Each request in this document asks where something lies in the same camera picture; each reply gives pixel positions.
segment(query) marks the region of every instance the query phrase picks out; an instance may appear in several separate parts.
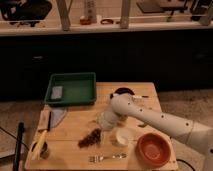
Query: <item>black cable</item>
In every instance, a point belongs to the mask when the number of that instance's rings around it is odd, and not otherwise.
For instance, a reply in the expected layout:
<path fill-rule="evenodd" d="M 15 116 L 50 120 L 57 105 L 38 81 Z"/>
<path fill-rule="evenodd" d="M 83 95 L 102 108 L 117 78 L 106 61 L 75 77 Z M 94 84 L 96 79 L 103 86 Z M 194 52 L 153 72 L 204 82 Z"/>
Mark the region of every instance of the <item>black cable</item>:
<path fill-rule="evenodd" d="M 10 132 L 8 132 L 7 130 L 5 130 L 4 128 L 2 128 L 1 126 L 0 126 L 0 129 L 3 131 L 3 132 L 5 132 L 6 134 L 8 134 L 8 135 L 10 135 L 12 138 L 14 138 L 16 141 L 20 141 L 16 136 L 14 136 L 13 134 L 11 134 Z M 29 148 L 27 147 L 27 145 L 25 144 L 25 143 L 23 143 L 22 141 L 21 141 L 21 144 L 29 151 Z"/>
<path fill-rule="evenodd" d="M 193 171 L 195 171 L 195 168 L 190 163 L 188 163 L 187 161 L 185 161 L 183 159 L 177 159 L 177 161 L 183 162 L 184 164 L 186 164 L 187 166 L 189 166 Z"/>

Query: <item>green plastic tray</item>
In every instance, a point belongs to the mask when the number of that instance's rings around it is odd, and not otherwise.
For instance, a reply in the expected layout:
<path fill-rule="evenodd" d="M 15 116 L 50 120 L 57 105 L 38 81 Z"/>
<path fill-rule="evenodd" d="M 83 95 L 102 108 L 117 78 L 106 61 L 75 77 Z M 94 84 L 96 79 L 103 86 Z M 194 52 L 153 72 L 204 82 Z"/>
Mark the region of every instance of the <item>green plastic tray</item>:
<path fill-rule="evenodd" d="M 52 88 L 62 86 L 62 98 L 52 100 Z M 66 73 L 53 74 L 50 77 L 44 103 L 49 106 L 92 105 L 96 101 L 96 74 Z"/>

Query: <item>orange bowl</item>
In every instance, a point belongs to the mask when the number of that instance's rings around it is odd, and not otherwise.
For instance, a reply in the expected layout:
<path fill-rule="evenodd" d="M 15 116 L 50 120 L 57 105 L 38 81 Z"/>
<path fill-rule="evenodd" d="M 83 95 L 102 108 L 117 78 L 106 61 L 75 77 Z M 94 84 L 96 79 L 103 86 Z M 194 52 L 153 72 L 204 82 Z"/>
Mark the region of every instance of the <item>orange bowl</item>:
<path fill-rule="evenodd" d="M 158 134 L 148 133 L 138 139 L 136 147 L 137 156 L 152 167 L 165 165 L 171 155 L 167 141 Z"/>

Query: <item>wooden cutting board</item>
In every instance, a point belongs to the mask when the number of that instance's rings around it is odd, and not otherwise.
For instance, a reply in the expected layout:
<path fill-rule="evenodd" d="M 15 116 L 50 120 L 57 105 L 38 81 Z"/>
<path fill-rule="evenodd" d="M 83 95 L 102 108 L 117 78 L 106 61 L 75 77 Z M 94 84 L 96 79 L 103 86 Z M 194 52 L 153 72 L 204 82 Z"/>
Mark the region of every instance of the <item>wooden cutting board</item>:
<path fill-rule="evenodd" d="M 140 136 L 148 132 L 156 132 L 168 141 L 171 148 L 171 158 L 166 165 L 155 168 L 155 170 L 177 170 L 178 165 L 170 138 L 150 126 L 139 127 L 138 125 L 142 122 L 130 117 L 112 131 L 104 133 L 104 140 L 100 146 L 78 147 L 78 141 L 98 127 L 95 122 L 98 115 L 108 107 L 109 95 L 120 87 L 128 87 L 135 94 L 144 96 L 144 98 L 135 102 L 138 105 L 161 111 L 157 93 L 152 83 L 97 83 L 97 101 L 95 105 L 69 107 L 66 117 L 58 127 L 47 133 L 46 141 L 50 149 L 50 156 L 47 159 L 32 161 L 31 152 L 29 152 L 25 168 L 27 170 L 147 170 L 150 168 L 137 159 L 135 146 Z M 44 110 L 50 110 L 50 108 L 45 106 Z M 128 147 L 116 145 L 115 132 L 120 127 L 129 128 L 134 135 L 134 139 Z M 34 141 L 39 136 L 40 133 L 36 132 Z M 88 156 L 91 155 L 117 153 L 126 153 L 127 158 L 106 160 L 96 164 L 88 162 Z"/>

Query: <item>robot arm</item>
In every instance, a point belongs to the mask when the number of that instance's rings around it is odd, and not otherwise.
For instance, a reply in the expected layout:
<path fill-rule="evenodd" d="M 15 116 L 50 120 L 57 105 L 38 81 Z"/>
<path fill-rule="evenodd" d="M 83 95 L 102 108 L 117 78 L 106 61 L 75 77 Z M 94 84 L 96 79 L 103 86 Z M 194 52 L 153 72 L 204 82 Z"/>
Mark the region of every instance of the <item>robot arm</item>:
<path fill-rule="evenodd" d="M 98 119 L 99 125 L 103 130 L 110 130 L 123 115 L 143 121 L 195 149 L 206 156 L 204 168 L 206 167 L 207 170 L 213 168 L 213 129 L 211 127 L 137 106 L 129 94 L 116 95 L 111 99 L 110 107 Z"/>

